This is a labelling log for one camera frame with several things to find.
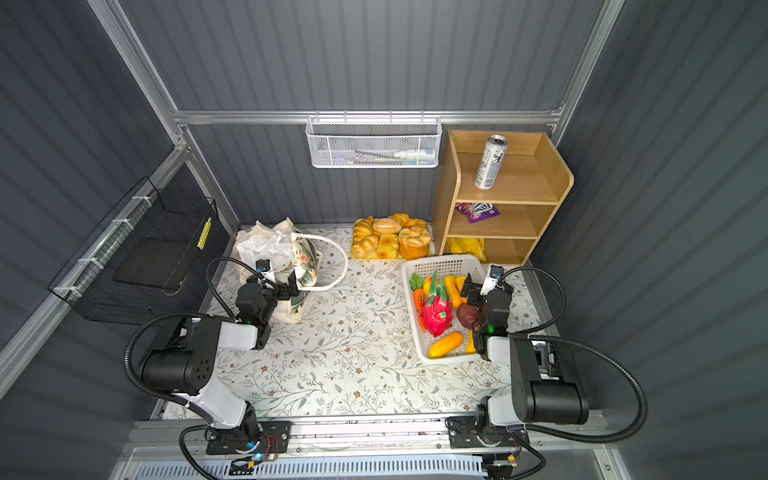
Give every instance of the yellow label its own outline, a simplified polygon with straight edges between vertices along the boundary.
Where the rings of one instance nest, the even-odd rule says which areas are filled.
[[[210,232],[210,217],[208,217],[208,221],[205,223],[203,231],[200,232],[200,239],[197,240],[197,248],[200,250],[205,247],[205,240],[208,240],[208,232]]]

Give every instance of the yellow snack bag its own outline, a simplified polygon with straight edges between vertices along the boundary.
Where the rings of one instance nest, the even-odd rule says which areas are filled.
[[[448,238],[451,253],[470,253],[485,262],[485,238]]]

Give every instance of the plastic fruit basket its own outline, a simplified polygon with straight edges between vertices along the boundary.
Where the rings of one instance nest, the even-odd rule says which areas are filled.
[[[470,360],[480,360],[480,355],[473,353],[468,355],[467,343],[469,342],[469,330],[464,328],[454,315],[453,323],[441,336],[433,337],[427,330],[422,332],[419,326],[419,318],[416,314],[416,306],[413,302],[413,291],[409,281],[411,275],[417,273],[423,278],[431,276],[437,270],[440,277],[448,275],[461,276],[472,275],[474,282],[481,282],[485,278],[485,270],[480,264],[480,260],[472,255],[442,255],[440,257],[425,257],[417,260],[409,260],[402,265],[402,285],[406,289],[406,300],[408,302],[408,315],[411,319],[411,331],[413,332],[413,342],[416,344],[416,355],[424,363],[446,364],[468,362]],[[449,335],[452,332],[459,332],[464,336],[464,342],[459,348],[447,353],[438,359],[429,358],[429,347],[438,340]]]

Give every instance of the pastry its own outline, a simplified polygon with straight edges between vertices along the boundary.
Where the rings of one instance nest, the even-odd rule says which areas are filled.
[[[375,233],[368,235],[359,242],[352,244],[352,256],[354,258],[365,258],[379,245],[379,236]]]
[[[404,227],[421,227],[426,228],[427,222],[426,220],[422,220],[421,218],[412,218],[411,220],[408,220]]]
[[[376,249],[376,257],[387,259],[397,258],[397,250],[399,246],[397,235],[394,233],[384,233],[382,239],[379,240],[379,247]]]
[[[407,260],[427,257],[432,235],[421,227],[409,227],[400,230],[398,235],[400,255]]]
[[[352,243],[358,243],[371,234],[373,234],[373,217],[361,218],[352,228]]]
[[[402,230],[402,225],[392,218],[379,218],[373,222],[373,231],[376,233],[398,233]]]
[[[404,227],[406,223],[408,223],[408,220],[410,217],[408,216],[408,214],[392,214],[389,216],[389,218],[399,223],[401,227]]]

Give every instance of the metal grille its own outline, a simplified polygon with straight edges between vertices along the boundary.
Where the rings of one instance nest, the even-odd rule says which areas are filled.
[[[306,124],[312,165],[320,168],[437,167],[441,135],[439,118],[338,123],[315,116]]]
[[[48,285],[85,319],[113,323],[143,323],[157,313],[171,311],[186,276],[202,249],[197,241],[208,219],[217,219],[210,198],[153,189],[146,197],[132,197],[128,213],[112,220],[100,240],[82,258],[74,258]],[[129,284],[115,279],[143,240],[176,245],[172,273],[162,286]],[[74,265],[68,273],[67,266]]]
[[[229,475],[231,460],[200,460],[218,478],[345,478],[376,475],[464,475],[482,477],[482,460],[472,455],[401,455],[340,458],[279,458],[258,465],[252,474]],[[199,478],[185,461],[142,462],[135,480]]]

